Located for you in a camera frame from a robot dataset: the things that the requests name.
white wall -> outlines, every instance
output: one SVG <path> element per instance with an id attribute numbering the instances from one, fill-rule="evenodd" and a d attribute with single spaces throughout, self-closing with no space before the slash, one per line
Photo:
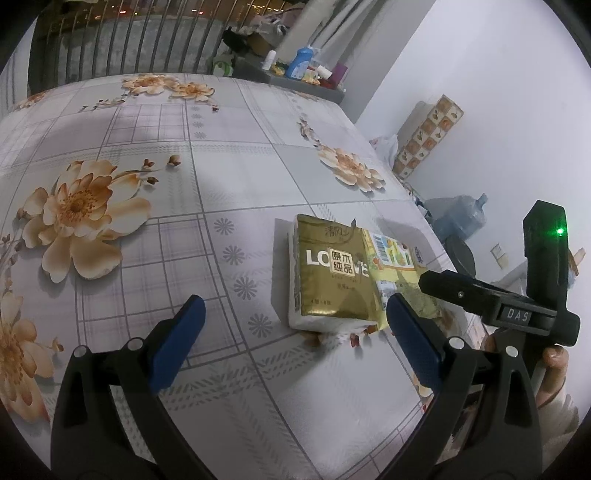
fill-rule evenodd
<path id="1" fill-rule="evenodd" d="M 450 12 L 469 5 L 461 24 L 470 24 L 469 14 L 479 26 L 442 74 L 439 61 L 423 61 L 426 45 L 453 31 Z M 433 48 L 445 54 L 444 44 Z M 414 58 L 421 75 L 410 68 Z M 571 250 L 591 251 L 591 68 L 552 10 L 542 0 L 437 0 L 358 125 L 368 137 L 397 131 L 416 102 L 442 93 L 465 115 L 409 181 L 428 199 L 488 195 L 487 225 L 468 242 L 478 277 L 498 280 L 523 261 L 522 221 L 538 199 L 566 209 Z M 509 255 L 506 270 L 490 253 L 497 242 Z M 567 391 L 584 415 L 591 404 L 591 261 L 580 270 L 568 300 L 581 332 L 570 349 Z"/>
<path id="2" fill-rule="evenodd" d="M 435 0 L 385 0 L 345 61 L 347 89 L 340 107 L 357 121 Z"/>

orange flower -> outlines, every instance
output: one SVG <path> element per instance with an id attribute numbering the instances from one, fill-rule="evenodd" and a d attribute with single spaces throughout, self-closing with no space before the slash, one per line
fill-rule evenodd
<path id="1" fill-rule="evenodd" d="M 45 92 L 39 92 L 35 95 L 31 95 L 26 100 L 19 102 L 15 105 L 15 110 L 21 110 L 23 108 L 29 108 L 31 105 L 35 105 L 38 102 L 41 102 L 45 98 Z"/>
<path id="2" fill-rule="evenodd" d="M 132 79 L 124 79 L 123 87 L 130 90 L 135 95 L 146 92 L 149 95 L 157 95 L 164 91 L 165 87 L 174 89 L 178 85 L 175 77 L 166 75 L 145 74 Z"/>
<path id="3" fill-rule="evenodd" d="M 205 102 L 209 100 L 207 97 L 212 96 L 215 90 L 208 87 L 205 83 L 179 83 L 173 88 L 174 93 L 172 97 L 183 97 L 186 99 L 195 99 L 198 102 Z"/>
<path id="4" fill-rule="evenodd" d="M 0 400 L 8 411 L 14 411 L 32 423 L 40 418 L 49 421 L 35 376 L 51 378 L 53 362 L 49 350 L 63 351 L 57 339 L 52 347 L 40 345 L 32 321 L 15 322 L 22 297 L 7 292 L 0 300 Z"/>
<path id="5" fill-rule="evenodd" d="M 374 188 L 383 189 L 384 179 L 377 170 L 368 168 L 354 153 L 345 153 L 340 148 L 332 149 L 325 145 L 319 147 L 320 161 L 333 169 L 335 177 L 347 185 L 358 185 L 362 192 Z"/>
<path id="6" fill-rule="evenodd" d="M 49 245 L 41 267 L 59 283 L 73 260 L 89 280 L 107 275 L 121 263 L 121 250 L 105 241 L 135 232 L 150 217 L 150 202 L 133 196 L 137 171 L 114 175 L 108 160 L 72 162 L 51 194 L 37 188 L 22 207 L 30 220 L 22 231 L 27 248 Z"/>

blue water jug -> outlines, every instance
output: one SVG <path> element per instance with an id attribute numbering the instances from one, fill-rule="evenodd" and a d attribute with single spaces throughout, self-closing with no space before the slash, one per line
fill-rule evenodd
<path id="1" fill-rule="evenodd" d="M 441 243 L 455 233 L 460 239 L 468 240 L 486 223 L 482 206 L 488 197 L 483 193 L 478 200 L 469 195 L 459 195 L 447 210 L 433 222 L 433 231 Z"/>

patterned box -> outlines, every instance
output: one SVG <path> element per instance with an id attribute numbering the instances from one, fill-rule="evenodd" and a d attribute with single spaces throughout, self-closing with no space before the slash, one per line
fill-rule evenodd
<path id="1" fill-rule="evenodd" d="M 443 95 L 398 153 L 392 169 L 394 174 L 406 180 L 463 115 L 462 109 Z"/>

hand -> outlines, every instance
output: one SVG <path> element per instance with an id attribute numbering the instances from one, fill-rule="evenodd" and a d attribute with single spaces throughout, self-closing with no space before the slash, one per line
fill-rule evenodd
<path id="1" fill-rule="evenodd" d="M 495 338 L 486 339 L 484 350 L 495 352 Z M 550 403 L 564 386 L 566 371 L 569 367 L 569 353 L 560 345 L 549 346 L 542 352 L 542 363 L 546 366 L 546 373 L 540 389 L 535 396 L 535 405 L 541 408 Z"/>

